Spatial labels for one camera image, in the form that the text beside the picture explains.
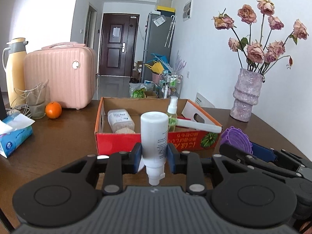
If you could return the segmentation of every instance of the pink suitcase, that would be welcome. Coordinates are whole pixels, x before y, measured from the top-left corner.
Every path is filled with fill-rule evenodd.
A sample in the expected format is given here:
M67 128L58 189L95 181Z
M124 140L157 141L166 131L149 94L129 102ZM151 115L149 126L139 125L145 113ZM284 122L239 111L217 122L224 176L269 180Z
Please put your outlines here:
M26 89L47 84L46 100L64 108L81 109L92 100L95 91L95 52L85 44L57 43L29 53L25 57Z

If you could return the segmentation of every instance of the green bottle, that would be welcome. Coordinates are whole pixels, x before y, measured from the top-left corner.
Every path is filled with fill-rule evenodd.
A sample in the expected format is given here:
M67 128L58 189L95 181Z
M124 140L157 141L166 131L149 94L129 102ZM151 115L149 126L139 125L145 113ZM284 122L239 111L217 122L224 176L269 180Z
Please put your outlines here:
M169 117L169 132L174 132L175 126L177 125L177 99L177 97L172 96L168 106L167 115Z

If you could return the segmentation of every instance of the logo on tissue package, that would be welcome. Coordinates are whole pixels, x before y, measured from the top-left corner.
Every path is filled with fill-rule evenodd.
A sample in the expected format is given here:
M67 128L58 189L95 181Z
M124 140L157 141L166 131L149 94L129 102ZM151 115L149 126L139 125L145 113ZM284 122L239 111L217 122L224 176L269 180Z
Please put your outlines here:
M12 146L13 146L13 143L12 143L12 142L7 142L7 145L5 146L5 148L6 148L7 150L9 150L9 149L12 148Z

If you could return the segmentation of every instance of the tissue pack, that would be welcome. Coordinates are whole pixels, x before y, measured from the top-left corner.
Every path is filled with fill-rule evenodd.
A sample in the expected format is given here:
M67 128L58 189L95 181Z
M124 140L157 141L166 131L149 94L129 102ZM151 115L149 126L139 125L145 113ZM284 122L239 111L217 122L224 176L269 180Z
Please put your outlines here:
M5 118L2 123L12 123L17 115L13 114ZM26 140L32 134L32 126L27 126L22 129L12 131L10 133L4 133L0 135L0 155L8 158L13 151L20 146L24 140Z

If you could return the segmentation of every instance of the clear plastic container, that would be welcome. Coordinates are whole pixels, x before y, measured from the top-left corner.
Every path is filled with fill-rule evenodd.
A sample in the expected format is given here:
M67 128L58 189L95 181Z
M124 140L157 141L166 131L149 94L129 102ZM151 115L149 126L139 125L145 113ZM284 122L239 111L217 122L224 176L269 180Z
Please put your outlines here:
M107 113L107 118L113 133L122 128L135 130L135 123L126 109L110 110Z

